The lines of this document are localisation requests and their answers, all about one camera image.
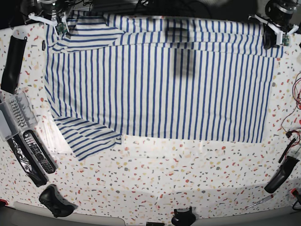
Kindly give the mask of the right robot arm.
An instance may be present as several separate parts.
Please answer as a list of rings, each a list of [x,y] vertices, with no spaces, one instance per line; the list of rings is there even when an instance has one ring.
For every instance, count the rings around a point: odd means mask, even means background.
[[[23,0],[20,13],[25,24],[33,21],[48,24],[61,35],[69,31],[67,18],[74,5],[74,0]]]

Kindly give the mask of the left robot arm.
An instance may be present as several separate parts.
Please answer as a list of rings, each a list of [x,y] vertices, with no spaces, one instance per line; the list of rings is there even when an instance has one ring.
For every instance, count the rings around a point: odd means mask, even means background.
[[[297,0],[270,0],[265,6],[265,17],[250,15],[249,20],[257,20],[263,24],[263,46],[270,49],[276,46],[287,47],[299,26],[290,20],[298,6]]]

